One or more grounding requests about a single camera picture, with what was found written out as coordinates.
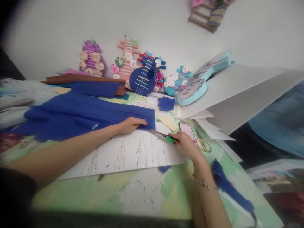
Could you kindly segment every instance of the green table surface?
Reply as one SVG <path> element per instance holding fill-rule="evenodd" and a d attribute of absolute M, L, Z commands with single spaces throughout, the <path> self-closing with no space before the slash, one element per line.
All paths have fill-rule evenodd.
<path fill-rule="evenodd" d="M 138 97 L 129 93 L 130 102 Z M 261 227 L 282 227 L 283 223 L 259 192 L 244 169 L 235 164 L 213 139 L 198 128 L 200 134 L 211 145 L 212 152 L 203 152 L 209 164 L 216 158 L 224 173 L 238 192 L 250 200 Z M 21 143 L 2 154 L 2 162 L 9 163 L 28 153 L 49 146 L 25 137 Z M 111 215 L 148 216 L 166 219 L 190 220 L 193 218 L 192 178 L 193 163 L 174 165 L 162 173 L 157 168 L 95 175 L 74 179 L 56 180 L 36 193 L 32 208 L 39 211 L 61 211 Z M 233 227 L 247 227 L 251 216 L 240 211 L 240 206 L 220 193 Z"/>

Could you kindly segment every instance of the white wall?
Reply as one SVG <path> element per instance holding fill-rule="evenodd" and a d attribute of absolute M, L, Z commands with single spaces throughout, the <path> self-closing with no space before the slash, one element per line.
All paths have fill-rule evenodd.
<path fill-rule="evenodd" d="M 303 0 L 237 0 L 214 34 L 188 23 L 191 2 L 23 1 L 1 46 L 27 79 L 44 79 L 68 67 L 77 69 L 87 39 L 96 40 L 110 66 L 122 55 L 116 44 L 125 34 L 139 41 L 140 51 L 161 55 L 167 74 L 185 64 L 195 71 L 227 49 L 238 63 L 303 67 Z"/>

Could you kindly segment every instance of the blue glue gun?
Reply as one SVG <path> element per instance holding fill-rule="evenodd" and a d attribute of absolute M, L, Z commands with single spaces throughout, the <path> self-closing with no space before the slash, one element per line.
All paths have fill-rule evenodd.
<path fill-rule="evenodd" d="M 213 162 L 213 177 L 216 185 L 221 188 L 223 192 L 230 195 L 240 206 L 242 206 L 242 208 L 253 213 L 253 204 L 249 200 L 242 197 L 242 195 L 238 193 L 238 191 L 232 186 L 232 184 L 226 178 L 222 166 L 216 159 Z"/>

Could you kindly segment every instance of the smartphone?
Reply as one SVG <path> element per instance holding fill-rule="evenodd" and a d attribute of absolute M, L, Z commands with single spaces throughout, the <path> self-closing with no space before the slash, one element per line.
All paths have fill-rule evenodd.
<path fill-rule="evenodd" d="M 196 140 L 195 140 L 195 136 L 194 136 L 192 128 L 191 128 L 191 126 L 189 124 L 180 122 L 180 130 L 182 132 L 185 132 L 187 135 L 189 135 L 191 137 L 192 141 L 197 146 L 197 143 L 196 143 Z"/>

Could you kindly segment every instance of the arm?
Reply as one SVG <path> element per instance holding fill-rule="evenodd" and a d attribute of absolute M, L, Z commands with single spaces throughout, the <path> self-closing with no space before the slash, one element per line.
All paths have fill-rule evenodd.
<path fill-rule="evenodd" d="M 109 138 L 130 133 L 140 124 L 147 125 L 147 122 L 130 117 L 119 124 L 76 136 L 28 154 L 8 164 L 6 168 L 26 174 L 35 180 L 37 189 L 41 189 Z"/>
<path fill-rule="evenodd" d="M 216 188 L 209 163 L 200 149 L 193 143 L 189 135 L 179 131 L 177 134 L 169 134 L 179 139 L 180 143 L 176 143 L 180 152 L 190 158 L 194 165 L 194 176 L 199 181 L 207 180 L 211 188 Z M 194 212 L 195 227 L 232 227 L 223 202 L 218 191 L 207 189 L 195 181 L 199 201 L 201 204 L 201 212 Z M 199 215 L 203 214 L 205 218 L 204 224 L 199 223 Z"/>

